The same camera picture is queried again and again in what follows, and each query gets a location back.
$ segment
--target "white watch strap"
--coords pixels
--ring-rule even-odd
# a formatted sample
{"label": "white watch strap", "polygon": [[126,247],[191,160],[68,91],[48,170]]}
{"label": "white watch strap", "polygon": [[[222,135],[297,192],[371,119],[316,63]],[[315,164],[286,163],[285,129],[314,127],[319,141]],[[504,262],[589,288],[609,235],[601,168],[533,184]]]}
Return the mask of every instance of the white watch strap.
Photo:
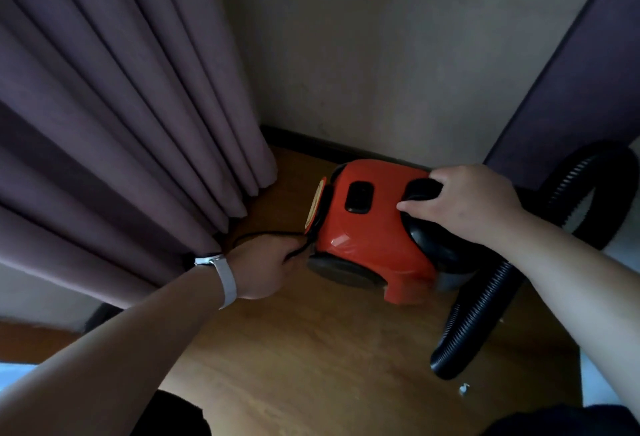
{"label": "white watch strap", "polygon": [[196,257],[195,263],[211,264],[216,268],[216,271],[218,271],[218,276],[220,276],[220,281],[222,282],[222,289],[225,291],[225,302],[220,306],[220,309],[226,308],[228,305],[236,301],[236,278],[234,278],[234,273],[231,271],[225,256],[219,254],[209,257]]}

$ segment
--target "wristwatch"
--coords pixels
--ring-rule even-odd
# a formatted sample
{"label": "wristwatch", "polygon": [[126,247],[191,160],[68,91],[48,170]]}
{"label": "wristwatch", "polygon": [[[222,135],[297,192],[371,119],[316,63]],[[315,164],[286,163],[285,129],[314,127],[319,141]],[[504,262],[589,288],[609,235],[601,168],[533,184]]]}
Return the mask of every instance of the wristwatch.
{"label": "wristwatch", "polygon": [[225,302],[222,304],[222,306],[220,306],[220,309],[225,308],[236,301],[236,278],[234,278],[234,273],[231,271],[229,263],[227,262],[227,258],[224,254],[213,254],[206,257],[196,257],[195,265],[214,266],[216,268],[216,271],[218,271],[218,276],[220,276],[220,281],[222,281],[222,288],[225,291]]}

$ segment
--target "hand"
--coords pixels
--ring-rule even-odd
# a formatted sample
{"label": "hand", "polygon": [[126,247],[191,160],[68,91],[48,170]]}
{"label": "hand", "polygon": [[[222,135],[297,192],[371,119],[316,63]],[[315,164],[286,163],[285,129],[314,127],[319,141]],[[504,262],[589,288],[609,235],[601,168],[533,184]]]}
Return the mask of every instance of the hand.
{"label": "hand", "polygon": [[300,239],[260,236],[229,252],[227,262],[236,278],[238,298],[257,300],[280,289],[287,275],[307,256],[299,254],[287,262],[284,257],[302,244]]}
{"label": "hand", "polygon": [[397,209],[439,223],[468,241],[485,244],[503,221],[524,212],[511,182],[484,165],[436,169],[429,177],[444,185],[440,196],[401,201]]}

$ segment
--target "vacuum cleaner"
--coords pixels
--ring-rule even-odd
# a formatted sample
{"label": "vacuum cleaner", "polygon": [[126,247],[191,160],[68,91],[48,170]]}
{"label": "vacuum cleaner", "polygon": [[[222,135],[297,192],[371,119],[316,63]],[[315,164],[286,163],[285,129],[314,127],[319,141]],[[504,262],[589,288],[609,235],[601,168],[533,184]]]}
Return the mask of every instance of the vacuum cleaner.
{"label": "vacuum cleaner", "polygon": [[[601,250],[627,216],[638,177],[633,151],[598,142],[566,158],[540,190],[516,192],[524,209],[559,226],[593,193],[573,235]],[[354,160],[320,181],[305,234],[312,271],[348,286],[383,287],[389,303],[421,303],[443,280],[461,285],[431,355],[433,371],[448,380],[475,357],[525,277],[488,248],[396,209],[401,200],[433,199],[441,189],[426,169]]]}

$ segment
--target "black pants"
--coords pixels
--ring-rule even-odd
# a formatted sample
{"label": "black pants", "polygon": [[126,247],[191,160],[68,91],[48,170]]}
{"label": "black pants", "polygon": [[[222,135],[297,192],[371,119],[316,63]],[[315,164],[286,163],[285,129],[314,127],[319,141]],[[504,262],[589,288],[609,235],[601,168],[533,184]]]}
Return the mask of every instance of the black pants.
{"label": "black pants", "polygon": [[[211,436],[202,409],[169,392],[157,391],[132,436]],[[553,406],[512,414],[487,428],[482,436],[640,436],[640,425],[622,406],[575,408]]]}

